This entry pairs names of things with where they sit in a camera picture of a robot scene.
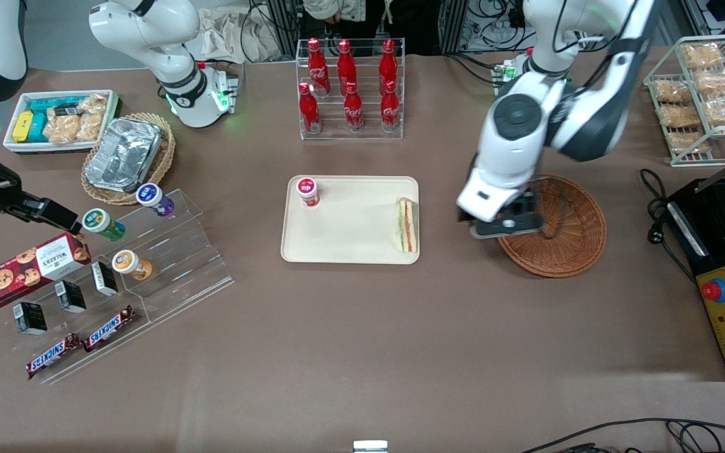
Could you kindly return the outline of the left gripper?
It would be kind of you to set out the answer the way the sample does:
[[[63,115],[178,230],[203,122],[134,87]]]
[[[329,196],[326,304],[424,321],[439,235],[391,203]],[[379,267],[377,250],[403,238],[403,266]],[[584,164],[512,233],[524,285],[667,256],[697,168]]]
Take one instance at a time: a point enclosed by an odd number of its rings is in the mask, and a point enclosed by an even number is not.
[[[527,188],[527,169],[522,172],[494,173],[484,167],[472,167],[457,196],[456,205],[473,218],[491,223],[500,210],[513,203],[515,217],[540,218],[538,197]]]

